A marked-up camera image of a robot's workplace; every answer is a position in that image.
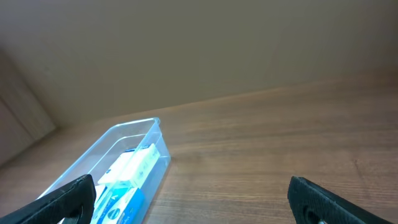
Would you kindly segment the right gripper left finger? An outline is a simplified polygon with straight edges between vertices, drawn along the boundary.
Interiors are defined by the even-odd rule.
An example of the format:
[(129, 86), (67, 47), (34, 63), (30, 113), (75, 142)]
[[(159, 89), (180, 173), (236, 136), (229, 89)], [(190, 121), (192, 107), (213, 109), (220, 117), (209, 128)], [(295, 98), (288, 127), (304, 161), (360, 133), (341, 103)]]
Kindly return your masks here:
[(95, 199), (93, 178), (86, 174), (1, 217), (1, 224), (89, 224)]

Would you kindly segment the white Panadol box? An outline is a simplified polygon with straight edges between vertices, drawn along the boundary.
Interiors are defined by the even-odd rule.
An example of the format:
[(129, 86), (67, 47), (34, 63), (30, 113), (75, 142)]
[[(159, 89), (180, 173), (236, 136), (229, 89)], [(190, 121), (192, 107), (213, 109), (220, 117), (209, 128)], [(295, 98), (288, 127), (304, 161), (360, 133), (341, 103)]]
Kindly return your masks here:
[(95, 212), (99, 213), (108, 204), (108, 201), (110, 200), (112, 195), (113, 186), (110, 184), (97, 185), (95, 187), (95, 190), (96, 190), (96, 199), (94, 204)]

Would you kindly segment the Hansaplast plaster box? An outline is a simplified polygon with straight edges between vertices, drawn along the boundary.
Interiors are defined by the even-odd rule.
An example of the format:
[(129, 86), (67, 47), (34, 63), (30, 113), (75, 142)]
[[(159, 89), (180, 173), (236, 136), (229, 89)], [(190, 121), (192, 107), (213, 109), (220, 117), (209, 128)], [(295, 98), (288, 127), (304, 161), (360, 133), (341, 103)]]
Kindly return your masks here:
[(128, 187), (141, 188), (159, 157), (160, 153), (155, 144), (143, 149), (129, 149), (115, 160), (99, 179), (98, 184), (110, 185), (119, 182)]

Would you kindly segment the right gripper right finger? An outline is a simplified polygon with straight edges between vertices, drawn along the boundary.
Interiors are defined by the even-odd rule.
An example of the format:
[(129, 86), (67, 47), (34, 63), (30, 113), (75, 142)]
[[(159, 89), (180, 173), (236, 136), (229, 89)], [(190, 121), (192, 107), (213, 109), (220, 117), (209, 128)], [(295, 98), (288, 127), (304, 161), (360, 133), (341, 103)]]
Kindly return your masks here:
[(304, 177), (291, 178), (287, 198), (297, 224), (390, 224)]

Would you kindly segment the blue yellow VapoDrops box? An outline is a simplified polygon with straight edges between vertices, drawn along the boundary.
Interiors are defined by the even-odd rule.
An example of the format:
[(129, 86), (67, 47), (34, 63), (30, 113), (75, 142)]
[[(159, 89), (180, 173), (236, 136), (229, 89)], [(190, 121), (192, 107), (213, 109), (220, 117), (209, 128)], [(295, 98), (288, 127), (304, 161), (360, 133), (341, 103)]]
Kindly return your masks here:
[(92, 219), (97, 224), (131, 223), (144, 201), (142, 190), (137, 187), (114, 189), (103, 211)]

